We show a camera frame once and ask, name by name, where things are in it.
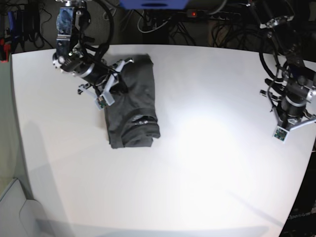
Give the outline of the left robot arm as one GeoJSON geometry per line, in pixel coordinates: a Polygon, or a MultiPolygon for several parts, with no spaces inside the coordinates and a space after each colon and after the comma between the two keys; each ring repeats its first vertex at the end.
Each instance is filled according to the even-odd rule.
{"type": "Polygon", "coordinates": [[[268,89],[260,93],[270,102],[278,126],[291,130],[314,123],[316,117],[306,106],[316,95],[316,73],[303,61],[299,34],[291,25],[293,8],[286,0],[251,0],[248,5],[264,32],[259,58],[269,79],[268,89]],[[263,46],[267,41],[272,44],[275,73],[264,59],[263,46]]]}

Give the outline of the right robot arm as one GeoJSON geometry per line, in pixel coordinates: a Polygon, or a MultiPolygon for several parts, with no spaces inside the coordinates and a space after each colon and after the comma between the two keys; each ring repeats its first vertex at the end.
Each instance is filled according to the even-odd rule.
{"type": "Polygon", "coordinates": [[[114,36],[115,24],[110,8],[104,1],[96,1],[108,16],[109,32],[104,43],[92,46],[95,39],[85,35],[91,22],[87,1],[66,0],[64,3],[56,20],[56,51],[52,57],[54,67],[85,80],[86,83],[80,85],[77,90],[78,94],[82,94],[85,89],[93,88],[96,95],[100,96],[110,77],[114,77],[110,92],[127,93],[127,85],[119,71],[102,62],[114,36]]]}

